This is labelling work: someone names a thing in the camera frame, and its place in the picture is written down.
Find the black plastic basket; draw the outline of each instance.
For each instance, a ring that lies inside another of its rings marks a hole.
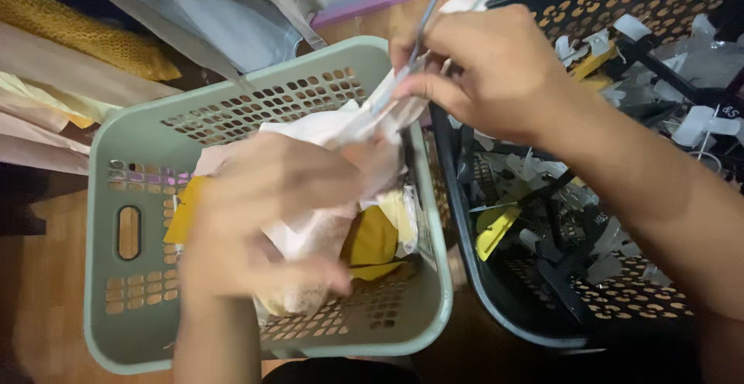
[[[491,0],[488,5],[496,8],[511,3],[527,5],[551,42],[563,35],[581,40],[611,28],[626,13],[643,20],[664,44],[688,37],[692,20],[700,13],[710,15],[719,29],[718,37],[726,41],[736,40],[744,22],[737,15],[742,11],[741,0]],[[552,348],[610,348],[649,339],[693,339],[694,313],[686,296],[674,284],[663,288],[639,281],[642,267],[648,263],[642,256],[621,258],[623,274],[608,280],[604,287],[570,284],[584,305],[582,310],[589,313],[584,322],[577,322],[575,313],[536,284],[537,260],[533,257],[495,253],[488,261],[480,261],[462,171],[470,165],[471,176],[483,180],[480,174],[485,168],[468,152],[472,134],[452,129],[447,113],[435,104],[431,108],[437,154],[463,262],[480,302],[498,323],[527,341]]]

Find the basket handle hole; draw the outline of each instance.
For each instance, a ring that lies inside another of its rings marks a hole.
[[[119,210],[116,252],[123,260],[134,260],[141,253],[141,215],[140,210],[132,205]]]

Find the hand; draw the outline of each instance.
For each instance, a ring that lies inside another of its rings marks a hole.
[[[425,46],[451,57],[464,72],[453,79],[409,76],[397,96],[425,97],[485,134],[535,146],[550,142],[549,134],[560,134],[566,121],[582,118],[601,101],[566,74],[523,5],[442,14],[430,22]],[[391,40],[396,69],[408,61],[414,40],[413,32]]]
[[[238,147],[200,195],[180,267],[186,307],[205,310],[215,298],[286,286],[324,284],[349,293],[350,276],[337,261],[284,262],[260,229],[358,199],[357,167],[340,154],[282,134],[260,133]]]

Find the light green plastic basket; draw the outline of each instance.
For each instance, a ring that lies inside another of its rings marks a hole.
[[[386,40],[360,36],[246,75],[245,86],[213,84],[126,108],[103,124],[91,150],[83,320],[98,363],[117,374],[171,367],[180,295],[174,249],[163,236],[168,202],[191,178],[202,149],[245,138],[262,122],[362,102],[390,68]],[[421,129],[409,131],[420,271],[316,315],[270,324],[261,336],[265,358],[404,355],[439,336],[451,311],[450,271]],[[139,213],[140,250],[124,260],[118,229],[128,207]]]

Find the yellow knitted fabric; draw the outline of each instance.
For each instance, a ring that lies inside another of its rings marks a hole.
[[[144,79],[181,77],[179,69],[163,55],[154,40],[108,27],[56,0],[0,0],[0,21]]]

